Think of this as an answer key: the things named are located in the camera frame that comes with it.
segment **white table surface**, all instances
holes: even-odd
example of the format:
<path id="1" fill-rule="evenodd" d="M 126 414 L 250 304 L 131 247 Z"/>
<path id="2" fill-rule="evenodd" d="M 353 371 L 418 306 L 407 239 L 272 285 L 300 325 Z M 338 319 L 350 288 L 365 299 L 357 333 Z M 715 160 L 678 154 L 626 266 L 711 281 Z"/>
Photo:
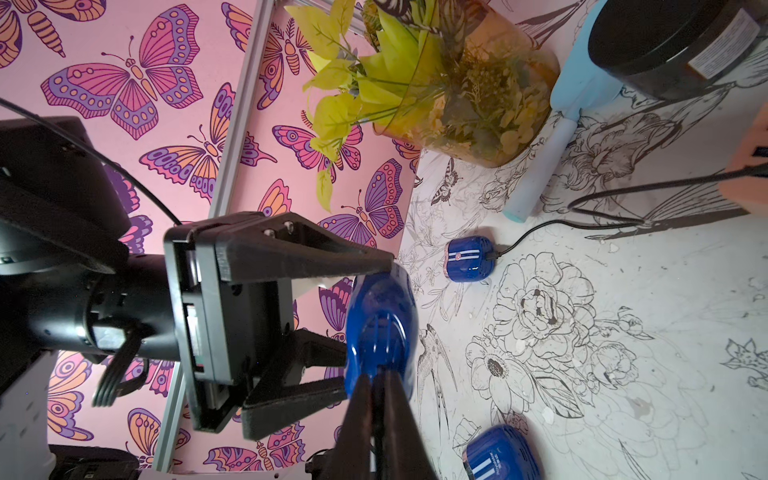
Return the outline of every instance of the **white table surface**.
<path id="1" fill-rule="evenodd" d="M 532 30 L 543 39 L 564 21 L 545 42 L 562 63 L 593 3 L 492 5 L 515 22 L 570 5 Z M 463 445 L 499 422 L 526 433 L 545 478 L 768 478 L 767 219 L 743 215 L 713 186 L 637 194 L 597 207 L 658 227 L 553 226 L 484 282 L 442 273 L 453 238 L 511 244 L 583 194 L 722 169 L 768 99 L 766 79 L 768 41 L 703 97 L 668 104 L 627 89 L 583 112 L 545 194 L 548 212 L 525 225 L 499 211 L 556 118 L 499 169 L 456 160 L 453 175 L 449 157 L 425 152 L 400 261 L 422 328 L 412 407 L 441 478 L 464 478 Z M 554 326 L 520 306 L 536 289 Z"/>

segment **light blue brush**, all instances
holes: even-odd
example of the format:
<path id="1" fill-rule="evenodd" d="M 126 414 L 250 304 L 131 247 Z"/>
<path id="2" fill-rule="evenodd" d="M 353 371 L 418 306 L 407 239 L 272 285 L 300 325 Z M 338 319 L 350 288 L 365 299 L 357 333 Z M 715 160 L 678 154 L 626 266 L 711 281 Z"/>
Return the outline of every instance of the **light blue brush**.
<path id="1" fill-rule="evenodd" d="M 549 104 L 552 111 L 560 111 L 563 118 L 558 120 L 547 143 L 536 153 L 510 194 L 503 210 L 510 220 L 524 223 L 531 215 L 576 131 L 581 109 L 610 103 L 621 91 L 622 83 L 592 63 L 587 51 L 592 25 L 606 2 L 601 0 L 592 7 L 554 84 Z"/>

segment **bird drawing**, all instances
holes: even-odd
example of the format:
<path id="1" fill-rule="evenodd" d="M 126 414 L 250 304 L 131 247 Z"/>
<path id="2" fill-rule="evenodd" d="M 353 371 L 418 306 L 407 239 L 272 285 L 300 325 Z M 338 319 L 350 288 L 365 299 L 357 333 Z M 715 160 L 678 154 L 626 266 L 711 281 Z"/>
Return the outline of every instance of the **bird drawing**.
<path id="1" fill-rule="evenodd" d="M 416 384 L 419 389 L 419 423 L 422 416 L 422 397 L 424 395 L 424 385 L 426 383 L 426 376 L 432 376 L 432 382 L 435 384 L 435 400 L 437 402 L 437 419 L 438 428 L 442 431 L 442 420 L 440 419 L 440 407 L 442 406 L 443 415 L 445 415 L 445 426 L 448 424 L 448 410 L 445 407 L 445 396 L 442 391 L 442 384 L 440 383 L 440 375 L 437 370 L 437 360 L 442 357 L 445 365 L 448 367 L 448 371 L 451 373 L 451 379 L 453 380 L 453 387 L 458 391 L 456 386 L 456 378 L 453 375 L 453 369 L 451 363 L 448 360 L 448 354 L 445 353 L 445 347 L 442 345 L 440 338 L 437 336 L 435 328 L 427 323 L 427 328 L 419 330 L 419 341 L 424 346 L 424 353 L 419 356 L 419 364 L 417 366 Z"/>

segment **black power cord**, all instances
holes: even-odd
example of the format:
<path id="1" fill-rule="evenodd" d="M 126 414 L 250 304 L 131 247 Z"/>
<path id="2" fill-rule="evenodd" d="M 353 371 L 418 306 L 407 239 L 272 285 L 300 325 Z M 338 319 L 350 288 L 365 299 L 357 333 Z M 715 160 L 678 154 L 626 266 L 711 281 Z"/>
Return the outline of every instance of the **black power cord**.
<path id="1" fill-rule="evenodd" d="M 511 252 L 517 245 L 519 245 L 525 238 L 530 235 L 531 233 L 534 233 L 536 230 L 539 230 L 540 228 L 549 227 L 550 225 L 566 225 L 568 227 L 572 228 L 578 228 L 579 230 L 611 230 L 614 228 L 623 228 L 623 227 L 634 227 L 637 225 L 637 222 L 626 222 L 626 223 L 610 223 L 606 225 L 600 225 L 598 223 L 595 223 L 594 225 L 588 225 L 586 223 L 576 223 L 571 222 L 568 220 L 549 220 L 544 223 L 540 223 L 539 225 L 531 228 L 529 231 L 523 233 L 520 238 L 518 238 L 518 241 L 514 242 L 511 247 L 507 247 L 504 250 L 496 253 L 496 258 L 499 258 L 501 255 L 504 255 L 505 253 Z"/>
<path id="2" fill-rule="evenodd" d="M 157 208 L 162 210 L 164 214 L 170 218 L 172 222 L 174 222 L 174 225 L 181 225 L 181 220 L 179 220 L 176 215 L 171 212 L 168 207 L 163 204 L 163 202 L 160 201 L 159 198 L 155 197 L 152 192 L 149 191 L 148 188 L 146 188 L 139 180 L 136 180 L 136 178 L 129 174 L 127 170 L 125 170 L 120 165 L 116 164 L 109 158 L 107 158 L 105 155 L 99 153 L 95 148 L 91 147 L 90 145 L 86 144 L 79 138 L 75 137 L 73 134 L 69 133 L 68 131 L 64 130 L 63 128 L 59 127 L 56 124 L 52 124 L 51 122 L 45 120 L 44 118 L 33 114 L 29 110 L 19 107 L 17 104 L 12 103 L 10 101 L 5 100 L 4 98 L 0 98 L 0 105 L 3 107 L 9 109 L 10 111 L 13 111 L 22 117 L 26 117 L 29 120 L 34 121 L 35 123 L 46 127 L 50 131 L 57 134 L 59 137 L 64 138 L 69 143 L 73 144 L 75 147 L 79 148 L 80 150 L 84 151 L 86 154 L 90 154 L 93 157 L 96 157 L 98 160 L 100 160 L 102 163 L 106 164 L 111 168 L 112 170 L 118 172 L 120 175 L 125 177 L 126 180 L 130 181 L 134 187 L 136 187 L 141 193 L 147 196 L 147 198 L 155 205 L 157 205 Z"/>
<path id="3" fill-rule="evenodd" d="M 605 220 L 630 222 L 634 223 L 635 225 L 642 225 L 646 223 L 646 220 L 642 218 L 619 217 L 618 215 L 604 214 L 596 210 L 579 208 L 578 206 L 587 203 L 589 200 L 597 200 L 598 198 L 635 194 L 638 192 L 649 192 L 652 190 L 660 190 L 662 188 L 689 187 L 691 185 L 709 184 L 741 177 L 763 177 L 766 174 L 768 174 L 768 163 L 744 167 L 740 170 L 733 170 L 722 174 L 705 175 L 704 177 L 685 178 L 683 180 L 670 180 L 666 182 L 657 182 L 655 184 L 637 185 L 636 187 L 616 188 L 613 190 L 606 190 L 605 192 L 584 195 L 583 197 L 577 198 L 568 204 L 568 210 L 577 214 L 604 218 Z"/>
<path id="4" fill-rule="evenodd" d="M 725 172 L 722 174 L 706 175 L 704 177 L 686 178 L 683 180 L 670 180 L 666 182 L 657 182 L 655 184 L 637 185 L 636 187 L 615 188 L 613 190 L 606 190 L 605 192 L 584 195 L 583 197 L 579 197 L 576 200 L 570 202 L 568 204 L 568 211 L 575 212 L 576 214 L 591 215 L 592 217 L 604 218 L 606 220 L 613 220 L 615 222 L 620 222 L 620 223 L 586 224 L 586 223 L 576 223 L 576 222 L 571 222 L 569 220 L 560 220 L 560 219 L 549 220 L 544 223 L 540 223 L 539 225 L 523 233 L 520 236 L 520 238 L 518 238 L 518 240 L 511 245 L 511 247 L 507 247 L 500 252 L 496 252 L 495 258 L 499 258 L 500 256 L 511 252 L 514 248 L 517 247 L 517 245 L 519 245 L 523 240 L 525 240 L 525 238 L 528 235 L 530 235 L 531 233 L 534 233 L 536 230 L 539 230 L 544 227 L 548 227 L 549 225 L 560 224 L 560 225 L 566 225 L 572 228 L 578 228 L 579 230 L 612 230 L 615 228 L 636 227 L 638 225 L 645 225 L 648 223 L 648 220 L 644 218 L 620 217 L 618 215 L 604 214 L 596 210 L 587 210 L 579 207 L 579 205 L 585 204 L 590 200 L 597 200 L 598 198 L 605 198 L 605 197 L 614 197 L 616 195 L 648 192 L 652 190 L 660 190 L 662 188 L 689 187 L 691 185 L 708 184 L 710 182 L 721 182 L 724 180 L 732 180 L 734 178 L 740 178 L 740 177 L 750 177 L 750 176 L 765 177 L 767 174 L 768 174 L 768 163 L 765 163 L 765 164 L 759 164 L 759 165 L 754 165 L 750 167 L 744 167 L 741 170 L 734 170 L 734 171 Z"/>

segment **peony drawing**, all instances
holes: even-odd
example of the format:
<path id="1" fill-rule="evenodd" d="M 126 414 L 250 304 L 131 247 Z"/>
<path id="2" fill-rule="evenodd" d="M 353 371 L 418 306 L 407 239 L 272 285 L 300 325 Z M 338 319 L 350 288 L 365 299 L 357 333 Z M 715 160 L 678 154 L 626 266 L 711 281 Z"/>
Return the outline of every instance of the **peony drawing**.
<path id="1" fill-rule="evenodd" d="M 581 270 L 552 253 L 507 266 L 493 322 L 465 354 L 472 388 L 506 416 L 541 401 L 566 419 L 584 416 L 601 389 L 638 378 L 637 356 L 616 337 L 651 340 L 627 307 L 598 319 L 594 288 Z"/>

